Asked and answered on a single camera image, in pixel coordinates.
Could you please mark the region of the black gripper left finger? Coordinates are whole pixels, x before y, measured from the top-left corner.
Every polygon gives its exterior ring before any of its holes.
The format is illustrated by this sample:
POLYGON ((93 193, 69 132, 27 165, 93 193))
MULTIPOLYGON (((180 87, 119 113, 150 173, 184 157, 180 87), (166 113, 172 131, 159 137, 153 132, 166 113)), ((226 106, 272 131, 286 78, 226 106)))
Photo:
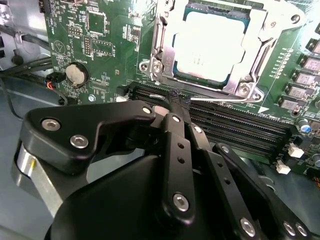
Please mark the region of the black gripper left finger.
POLYGON ((136 148, 164 164, 156 208, 172 225, 195 217, 191 143, 185 138, 191 99, 169 93, 161 106, 141 100, 37 108, 22 122, 16 168, 55 217, 63 202, 88 184, 91 163, 136 148))

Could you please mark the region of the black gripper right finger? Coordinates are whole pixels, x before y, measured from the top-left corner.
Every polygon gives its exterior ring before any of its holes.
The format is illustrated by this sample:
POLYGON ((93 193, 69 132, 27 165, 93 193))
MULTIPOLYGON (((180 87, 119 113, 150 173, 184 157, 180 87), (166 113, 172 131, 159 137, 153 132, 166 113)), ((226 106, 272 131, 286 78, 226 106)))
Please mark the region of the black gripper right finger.
POLYGON ((213 181, 233 237, 257 240, 311 240, 313 233, 230 146, 210 146, 204 130, 191 122, 191 101, 180 100, 188 123, 193 163, 213 181))

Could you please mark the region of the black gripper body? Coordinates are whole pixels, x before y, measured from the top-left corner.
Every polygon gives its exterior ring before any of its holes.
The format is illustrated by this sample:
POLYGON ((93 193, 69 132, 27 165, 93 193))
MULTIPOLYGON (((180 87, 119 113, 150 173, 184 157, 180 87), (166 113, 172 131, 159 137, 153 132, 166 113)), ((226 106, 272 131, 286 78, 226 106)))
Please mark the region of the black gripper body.
POLYGON ((163 181, 159 158, 140 157, 70 195, 51 225, 53 240, 234 240, 214 185, 193 173, 196 213, 184 229, 157 218, 163 181))

